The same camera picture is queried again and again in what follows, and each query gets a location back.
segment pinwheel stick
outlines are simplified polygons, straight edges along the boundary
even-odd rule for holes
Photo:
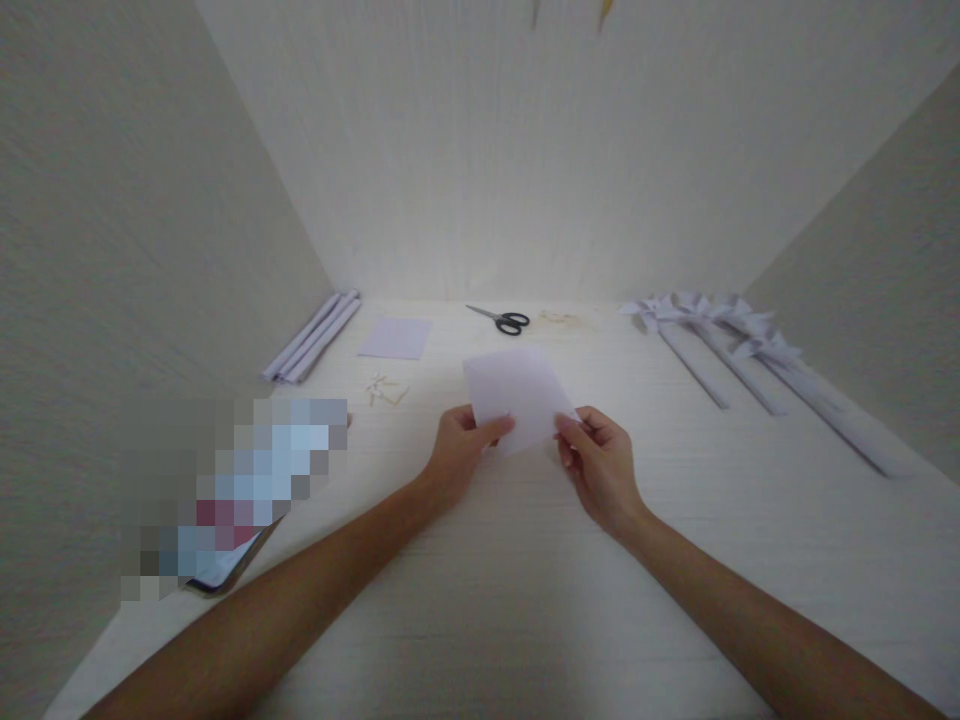
[[[696,378],[697,382],[700,383],[703,389],[707,391],[707,395],[709,395],[710,398],[717,404],[717,407],[719,407],[721,410],[729,409],[730,403],[727,402],[726,398],[723,397],[723,395],[721,395],[717,391],[717,389],[714,388],[703,376],[701,376],[696,369],[694,369],[693,364],[690,362],[690,360],[687,358],[684,352],[677,346],[673,338],[670,336],[671,331],[669,331],[666,327],[664,327],[663,323],[658,324],[657,330],[660,333],[660,337],[663,338],[663,341],[667,345],[669,345],[670,349],[673,350],[674,354],[678,358],[680,358],[680,362],[682,362],[686,366],[687,370],[690,371],[690,374],[693,375],[693,377]]]
[[[709,330],[699,323],[689,323],[689,325],[693,331],[700,336],[700,339],[707,344],[707,347],[713,350],[714,354],[723,361],[723,364],[730,368],[730,372],[740,379],[740,382],[746,386],[747,390],[753,394],[753,396],[757,399],[757,402],[763,405],[764,409],[768,413],[775,416],[787,414],[786,410],[764,395],[763,391],[757,386],[756,381],[743,371],[743,368],[740,367],[740,364],[730,356],[730,353],[721,347],[720,343],[717,342],[717,339],[710,333]]]
[[[804,382],[805,378],[799,371],[785,367],[775,360],[758,355],[767,369],[780,378],[785,385],[793,390],[817,415],[819,415],[827,425],[846,440],[847,444],[856,450],[864,460],[875,467],[881,475],[885,477],[898,477],[904,475],[901,468],[891,460],[886,453],[880,450],[870,440],[860,434],[856,428],[852,427],[843,415],[831,409],[823,402],[818,402],[816,392],[811,392],[812,386]]]

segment white table surface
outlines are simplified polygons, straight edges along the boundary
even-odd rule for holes
[[[759,364],[773,418],[695,336],[720,411],[615,305],[480,302],[534,318],[520,339],[458,302],[367,301],[307,382],[349,401],[349,472],[301,502],[244,581],[367,509],[424,465],[464,358],[546,352],[575,405],[633,437],[652,509],[714,557],[960,714],[960,488],[836,395],[914,474],[878,475]],[[553,320],[541,311],[555,313]],[[378,317],[433,330],[420,361],[356,357]],[[568,314],[565,320],[558,317]],[[369,407],[375,372],[410,386]],[[75,718],[210,607],[124,603],[47,712]],[[660,586],[581,510],[552,446],[488,456],[464,501],[377,577],[266,699],[262,717],[717,718],[769,711]]]

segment white wall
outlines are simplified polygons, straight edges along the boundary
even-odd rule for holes
[[[330,292],[189,0],[0,10],[0,717],[119,606],[115,423],[250,396]]]
[[[822,375],[960,483],[960,67],[751,285]]]
[[[954,0],[197,0],[335,282],[740,290],[960,59]]]

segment scissors blade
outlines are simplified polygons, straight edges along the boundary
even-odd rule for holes
[[[504,318],[502,315],[497,315],[496,313],[492,313],[492,312],[490,312],[490,311],[488,311],[488,310],[481,310],[480,308],[475,308],[473,305],[467,305],[467,307],[470,308],[471,310],[473,310],[474,312],[480,313],[481,315],[486,315],[487,317],[492,317],[494,320],[505,320],[505,319],[506,319],[506,318]]]

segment person's right hand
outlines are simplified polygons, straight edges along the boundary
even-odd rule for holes
[[[650,514],[633,474],[633,448],[627,431],[593,407],[577,408],[583,421],[557,415],[555,437],[560,461],[594,521],[614,539]]]

